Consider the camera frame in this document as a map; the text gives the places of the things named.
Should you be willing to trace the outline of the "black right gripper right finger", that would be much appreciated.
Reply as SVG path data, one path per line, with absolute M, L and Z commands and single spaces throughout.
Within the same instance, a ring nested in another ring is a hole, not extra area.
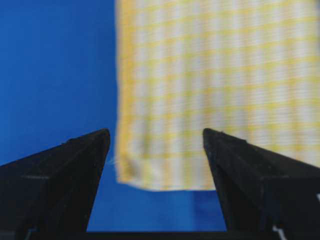
M 319 239 L 318 167 L 210 128 L 204 129 L 202 136 L 230 235 Z

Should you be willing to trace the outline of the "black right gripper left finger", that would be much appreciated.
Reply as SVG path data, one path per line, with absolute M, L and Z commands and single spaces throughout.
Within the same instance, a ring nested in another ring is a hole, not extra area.
M 109 148 L 103 128 L 2 165 L 1 239 L 86 239 Z

